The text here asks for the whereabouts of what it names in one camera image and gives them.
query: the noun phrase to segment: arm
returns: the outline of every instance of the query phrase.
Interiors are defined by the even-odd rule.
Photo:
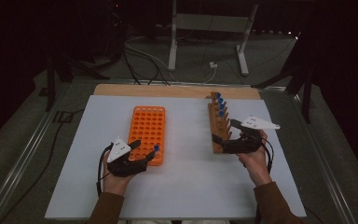
[[[127,186],[134,175],[127,177],[118,177],[109,174],[107,170],[106,160],[109,152],[103,157],[103,193],[100,195],[98,202],[95,204],[89,224],[98,223],[117,223],[121,212],[121,207],[124,203],[124,193]]]
[[[265,145],[267,135],[263,131],[260,132]],[[300,218],[293,215],[278,186],[272,181],[267,169],[265,149],[260,147],[256,152],[239,153],[237,156],[243,166],[247,168],[249,176],[255,183],[255,199],[261,217],[268,224],[304,223]]]

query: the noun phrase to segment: hand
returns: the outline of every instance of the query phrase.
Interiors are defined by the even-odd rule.
[[[106,175],[106,177],[103,179],[103,192],[114,193],[124,196],[124,193],[126,192],[130,180],[135,175],[119,177],[109,174],[109,171],[107,170],[107,158],[109,157],[109,153],[110,151],[103,156],[103,176]]]
[[[265,145],[267,140],[267,134],[260,130],[262,137],[262,143]],[[272,182],[267,169],[266,163],[266,151],[263,147],[260,147],[257,151],[251,153],[238,153],[240,162],[245,166],[249,172],[249,176],[256,186],[265,185]]]

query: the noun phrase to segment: sleeve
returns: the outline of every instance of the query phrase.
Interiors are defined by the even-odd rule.
[[[103,192],[95,204],[91,217],[89,218],[89,224],[116,224],[121,212],[121,207],[124,203],[124,197]]]
[[[275,182],[256,187],[254,191],[261,217],[268,224],[305,223],[290,211],[289,205]]]

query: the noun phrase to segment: wooden test tube rack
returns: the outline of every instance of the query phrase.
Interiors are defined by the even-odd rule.
[[[229,140],[231,136],[231,126],[229,125],[227,102],[219,102],[219,99],[222,99],[219,95],[220,93],[212,91],[212,101],[208,104],[211,133],[221,137],[223,140]],[[223,153],[223,149],[219,144],[215,142],[212,142],[212,144],[213,153]]]

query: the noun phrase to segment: white device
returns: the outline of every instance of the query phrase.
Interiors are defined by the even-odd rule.
[[[256,129],[256,130],[280,129],[281,128],[278,124],[268,122],[266,120],[257,118],[255,116],[251,116],[251,117],[247,118],[246,120],[244,120],[241,123],[241,126],[246,127],[246,128]]]
[[[117,160],[117,158],[123,156],[129,151],[131,151],[131,147],[118,137],[115,143],[113,143],[112,149],[110,149],[110,154],[107,158],[107,162],[115,161]]]

